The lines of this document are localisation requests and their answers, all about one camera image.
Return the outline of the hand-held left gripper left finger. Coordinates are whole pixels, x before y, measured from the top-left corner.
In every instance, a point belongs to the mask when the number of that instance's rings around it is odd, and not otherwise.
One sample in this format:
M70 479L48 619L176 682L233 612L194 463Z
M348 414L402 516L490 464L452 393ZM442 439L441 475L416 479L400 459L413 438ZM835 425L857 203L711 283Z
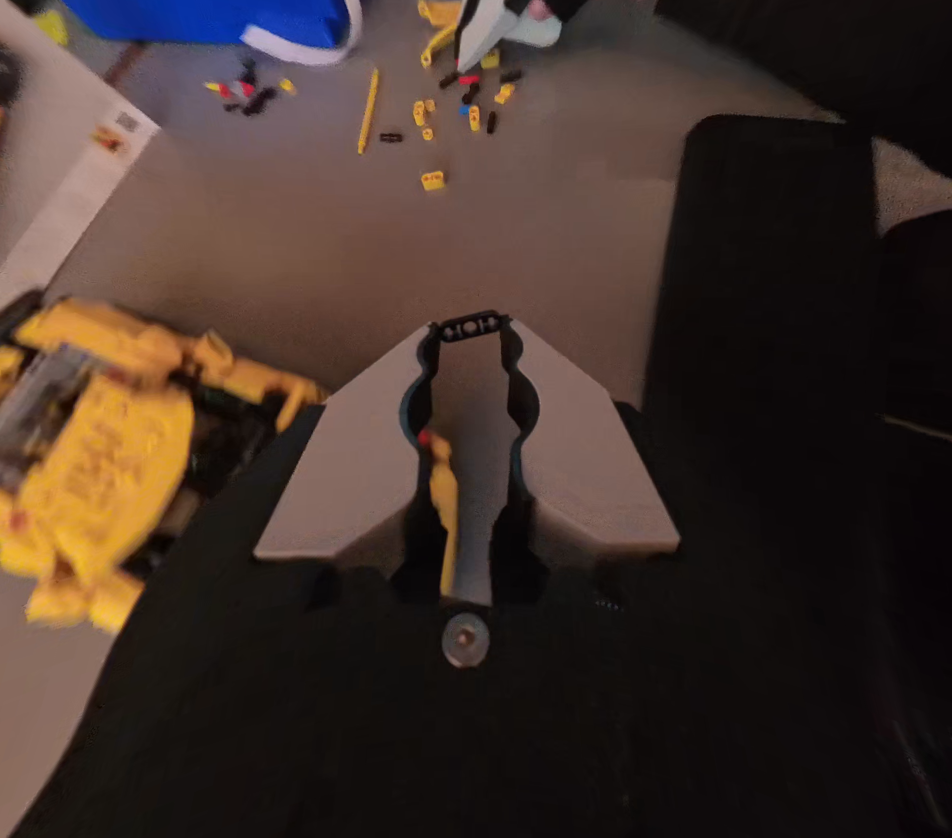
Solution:
M446 598L446 439L432 427L440 331L426 324L334 393L254 548L373 568Z

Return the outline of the yellow curved frame piece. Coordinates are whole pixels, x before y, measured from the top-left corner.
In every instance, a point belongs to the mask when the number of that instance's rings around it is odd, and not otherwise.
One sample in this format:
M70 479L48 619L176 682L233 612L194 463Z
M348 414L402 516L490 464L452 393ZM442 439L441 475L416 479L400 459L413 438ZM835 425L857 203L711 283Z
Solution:
M422 50L420 58L422 69L428 70L435 56L454 42L462 2L459 0L418 0L417 9L419 16L435 30L435 35Z

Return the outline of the dark perforated panel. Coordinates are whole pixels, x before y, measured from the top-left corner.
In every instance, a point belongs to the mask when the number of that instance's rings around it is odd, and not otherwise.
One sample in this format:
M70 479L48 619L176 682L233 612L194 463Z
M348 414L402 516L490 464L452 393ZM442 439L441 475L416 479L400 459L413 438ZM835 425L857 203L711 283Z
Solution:
M856 128L714 116L684 141L641 413L688 569L743 617L863 605L874 210Z

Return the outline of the car picture instruction booklet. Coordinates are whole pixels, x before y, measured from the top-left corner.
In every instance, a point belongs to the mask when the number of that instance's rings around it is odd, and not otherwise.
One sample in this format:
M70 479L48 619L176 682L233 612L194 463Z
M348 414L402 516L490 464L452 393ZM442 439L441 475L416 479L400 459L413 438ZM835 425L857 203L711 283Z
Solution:
M21 77L2 129L1 301L44 290L160 127L2 0Z

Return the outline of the short black holed beam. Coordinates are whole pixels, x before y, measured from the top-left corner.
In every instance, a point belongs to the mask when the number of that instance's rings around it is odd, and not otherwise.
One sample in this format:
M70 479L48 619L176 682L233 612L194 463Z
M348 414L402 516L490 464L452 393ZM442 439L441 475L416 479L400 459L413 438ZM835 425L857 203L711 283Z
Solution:
M508 324L507 314L489 309L447 319L437 324L437 329L443 343L455 344L482 336L498 335Z

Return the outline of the yellow toy brick car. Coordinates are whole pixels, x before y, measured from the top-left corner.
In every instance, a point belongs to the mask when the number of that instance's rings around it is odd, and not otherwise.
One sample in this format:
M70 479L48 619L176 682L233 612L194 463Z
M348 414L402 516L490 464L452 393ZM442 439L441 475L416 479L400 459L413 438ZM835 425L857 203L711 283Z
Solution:
M108 303L2 310L2 574L34 627L117 635L200 511L336 392ZM446 598L458 488L446 442Z

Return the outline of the scatter of small yellow bricks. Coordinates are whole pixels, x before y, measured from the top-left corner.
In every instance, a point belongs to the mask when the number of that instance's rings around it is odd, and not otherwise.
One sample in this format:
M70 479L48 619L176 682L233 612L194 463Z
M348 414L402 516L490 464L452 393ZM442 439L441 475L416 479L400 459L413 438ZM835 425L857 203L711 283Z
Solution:
M446 63L433 83L444 103L473 134L494 134L502 109L511 103L525 76L522 66L512 63L506 47L497 45L476 64L463 68Z

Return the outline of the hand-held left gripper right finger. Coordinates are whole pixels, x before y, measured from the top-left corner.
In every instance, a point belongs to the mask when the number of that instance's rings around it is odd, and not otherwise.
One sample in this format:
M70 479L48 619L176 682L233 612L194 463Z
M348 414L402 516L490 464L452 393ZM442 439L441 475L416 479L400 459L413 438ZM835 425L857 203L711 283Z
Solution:
M556 570L673 554L681 535L618 405L524 323L499 332L517 427L497 518L497 603L531 604Z

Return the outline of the cluster of small mixed bricks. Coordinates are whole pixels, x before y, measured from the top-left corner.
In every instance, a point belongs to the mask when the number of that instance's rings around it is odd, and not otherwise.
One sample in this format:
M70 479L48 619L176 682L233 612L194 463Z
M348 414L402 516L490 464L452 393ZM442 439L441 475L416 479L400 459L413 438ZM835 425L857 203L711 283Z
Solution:
M265 80L260 62L252 57L240 59L239 73L233 79L208 80L202 87L216 96L225 113L245 118L260 116L279 98L298 94L294 83L286 77L273 82Z

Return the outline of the black fleece-lined jacket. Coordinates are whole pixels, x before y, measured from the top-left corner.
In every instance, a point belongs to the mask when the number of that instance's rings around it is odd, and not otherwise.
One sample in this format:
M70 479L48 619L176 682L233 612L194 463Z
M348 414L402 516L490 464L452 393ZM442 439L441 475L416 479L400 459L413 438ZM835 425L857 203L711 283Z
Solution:
M874 145L881 237L878 342L882 416L950 442L951 184L913 154Z

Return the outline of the thin yellow stick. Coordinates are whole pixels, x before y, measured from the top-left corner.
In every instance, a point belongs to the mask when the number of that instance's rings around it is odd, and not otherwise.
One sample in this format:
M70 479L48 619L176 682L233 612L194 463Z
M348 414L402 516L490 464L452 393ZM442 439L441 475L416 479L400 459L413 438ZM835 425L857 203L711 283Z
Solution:
M365 153L368 142L370 141L373 118L375 114L377 97L379 93L379 86L380 86L380 70L379 68L375 67L371 73L365 106L363 109L363 117L362 117L361 128L360 128L358 144L357 144L357 152L359 155L363 155Z

